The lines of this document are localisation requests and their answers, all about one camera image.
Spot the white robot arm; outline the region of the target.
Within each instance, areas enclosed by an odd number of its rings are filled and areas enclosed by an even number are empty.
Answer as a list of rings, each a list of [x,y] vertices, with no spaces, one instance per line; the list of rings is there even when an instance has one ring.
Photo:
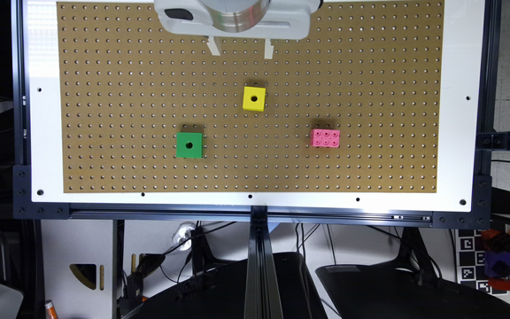
[[[201,35],[220,55],[223,37],[263,39],[264,55],[274,55],[273,40],[301,40],[308,36],[311,15],[321,0],[155,0],[165,30],[177,35]]]

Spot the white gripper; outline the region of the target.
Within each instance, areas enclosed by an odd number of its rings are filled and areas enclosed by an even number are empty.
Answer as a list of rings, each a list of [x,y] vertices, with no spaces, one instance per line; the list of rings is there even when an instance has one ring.
[[[271,39],[308,36],[319,0],[155,0],[154,8],[165,30],[209,36],[206,44],[213,56],[220,55],[217,36],[233,36],[266,38],[264,59],[272,59]]]

